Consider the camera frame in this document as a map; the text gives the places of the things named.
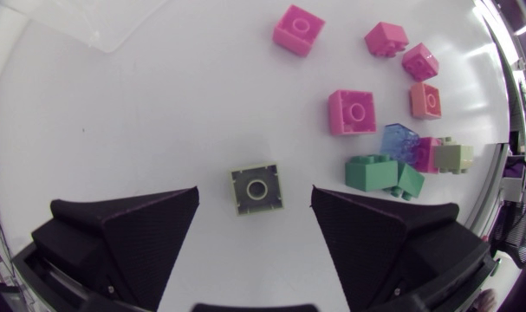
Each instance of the light pink lego brick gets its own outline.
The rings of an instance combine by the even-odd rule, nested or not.
[[[411,115],[426,120],[442,118],[439,91],[423,82],[417,82],[411,87]]]
[[[420,138],[419,145],[415,148],[417,162],[413,166],[418,172],[438,173],[439,169],[434,166],[434,147],[440,146],[440,139]]]
[[[372,55],[394,57],[405,50],[409,39],[403,27],[380,22],[365,36],[365,42]]]
[[[328,117],[334,135],[375,133],[373,94],[337,90],[328,97]]]
[[[410,49],[403,55],[403,68],[415,81],[425,81],[438,74],[438,60],[422,43]]]
[[[307,56],[324,21],[291,5],[274,28],[272,40],[299,56]]]

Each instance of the mint green lego brick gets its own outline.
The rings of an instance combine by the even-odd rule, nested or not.
[[[356,156],[346,163],[346,185],[369,192],[398,184],[398,162],[388,155]]]
[[[472,159],[472,146],[442,145],[434,147],[434,166],[439,168],[441,172],[468,169],[472,166]]]
[[[402,198],[409,200],[417,198],[425,183],[425,176],[416,171],[413,167],[405,163],[398,163],[398,188],[403,190]]]

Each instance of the lego stud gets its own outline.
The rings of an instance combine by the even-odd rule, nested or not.
[[[401,195],[402,192],[403,192],[403,190],[401,190],[401,188],[399,186],[394,186],[394,187],[392,187],[390,189],[390,193],[394,197],[399,197],[399,195]]]
[[[293,22],[293,29],[297,34],[305,34],[311,28],[311,25],[304,18],[296,18]]]
[[[353,103],[343,111],[344,116],[349,122],[360,122],[365,119],[367,112],[365,108],[359,103]]]
[[[434,94],[426,96],[426,103],[429,107],[436,107],[436,98],[434,97]]]
[[[254,179],[247,185],[247,196],[253,200],[261,200],[269,193],[269,188],[261,179]]]
[[[404,200],[411,200],[411,198],[412,198],[411,194],[409,194],[408,192],[403,192],[403,195],[401,195],[401,197]]]

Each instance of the salmon lego brick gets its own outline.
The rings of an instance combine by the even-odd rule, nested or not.
[[[414,118],[435,120],[442,117],[439,91],[423,82],[411,86],[411,115]]]

